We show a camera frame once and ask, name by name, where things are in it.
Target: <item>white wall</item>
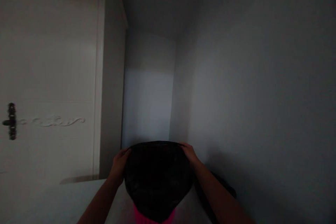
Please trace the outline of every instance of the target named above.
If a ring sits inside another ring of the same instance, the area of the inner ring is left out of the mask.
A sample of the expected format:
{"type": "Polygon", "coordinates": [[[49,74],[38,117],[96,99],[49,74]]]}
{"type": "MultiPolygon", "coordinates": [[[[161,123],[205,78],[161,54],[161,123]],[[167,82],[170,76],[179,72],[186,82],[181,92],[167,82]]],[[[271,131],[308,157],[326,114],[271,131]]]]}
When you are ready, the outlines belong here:
{"type": "Polygon", "coordinates": [[[177,42],[170,140],[257,223],[335,223],[336,0],[201,0],[177,42]]]}
{"type": "Polygon", "coordinates": [[[169,139],[176,43],[138,30],[126,39],[122,147],[169,139]]]}

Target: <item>pink fabric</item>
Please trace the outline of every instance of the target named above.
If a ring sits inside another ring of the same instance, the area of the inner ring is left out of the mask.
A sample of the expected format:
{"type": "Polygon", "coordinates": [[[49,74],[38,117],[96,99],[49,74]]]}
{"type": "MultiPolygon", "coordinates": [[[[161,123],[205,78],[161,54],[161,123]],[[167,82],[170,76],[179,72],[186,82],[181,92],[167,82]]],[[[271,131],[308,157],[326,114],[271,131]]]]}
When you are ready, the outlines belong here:
{"type": "MultiPolygon", "coordinates": [[[[137,207],[135,205],[134,205],[134,212],[135,212],[136,224],[158,224],[157,222],[152,221],[152,220],[146,218],[144,215],[142,215],[137,210],[137,207]]],[[[174,214],[175,214],[175,209],[172,211],[172,213],[170,214],[170,216],[168,217],[168,219],[165,220],[164,222],[162,222],[162,224],[172,224],[173,218],[174,218],[174,214]]]]}

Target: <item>black fabric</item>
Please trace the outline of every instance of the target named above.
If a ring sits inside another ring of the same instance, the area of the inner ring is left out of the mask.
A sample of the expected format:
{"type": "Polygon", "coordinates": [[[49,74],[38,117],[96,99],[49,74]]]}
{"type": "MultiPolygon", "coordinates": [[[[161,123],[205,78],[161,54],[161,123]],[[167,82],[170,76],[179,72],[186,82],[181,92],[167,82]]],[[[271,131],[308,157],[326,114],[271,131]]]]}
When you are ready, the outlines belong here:
{"type": "MultiPolygon", "coordinates": [[[[232,197],[237,198],[236,191],[221,177],[219,177],[216,173],[211,172],[213,176],[224,186],[224,188],[232,195],[232,197]]],[[[195,179],[195,189],[197,196],[201,202],[203,209],[205,210],[206,214],[208,215],[209,219],[211,220],[212,224],[219,224],[215,213],[213,212],[207,197],[205,196],[201,185],[199,184],[198,180],[195,179]]]]}
{"type": "Polygon", "coordinates": [[[162,223],[189,192],[194,173],[180,144],[168,141],[133,145],[125,185],[138,211],[162,223]]]}

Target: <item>door panel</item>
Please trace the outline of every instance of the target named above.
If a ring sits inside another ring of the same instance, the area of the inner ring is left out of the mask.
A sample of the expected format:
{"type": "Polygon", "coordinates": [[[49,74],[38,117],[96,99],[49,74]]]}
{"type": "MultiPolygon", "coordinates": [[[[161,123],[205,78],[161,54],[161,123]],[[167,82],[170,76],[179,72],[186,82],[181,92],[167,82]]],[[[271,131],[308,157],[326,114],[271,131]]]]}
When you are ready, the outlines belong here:
{"type": "Polygon", "coordinates": [[[92,176],[99,0],[0,0],[0,223],[49,186],[92,176]]]}

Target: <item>black door handle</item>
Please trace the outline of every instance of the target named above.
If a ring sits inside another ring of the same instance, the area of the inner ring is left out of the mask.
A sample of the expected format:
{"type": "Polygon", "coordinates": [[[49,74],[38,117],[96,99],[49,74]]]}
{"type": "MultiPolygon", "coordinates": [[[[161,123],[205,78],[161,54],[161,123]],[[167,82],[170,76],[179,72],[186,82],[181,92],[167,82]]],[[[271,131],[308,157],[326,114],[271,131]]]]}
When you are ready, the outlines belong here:
{"type": "Polygon", "coordinates": [[[9,127],[9,139],[15,140],[16,139],[16,110],[15,104],[9,103],[8,104],[8,118],[9,120],[3,121],[2,125],[9,127]]]}

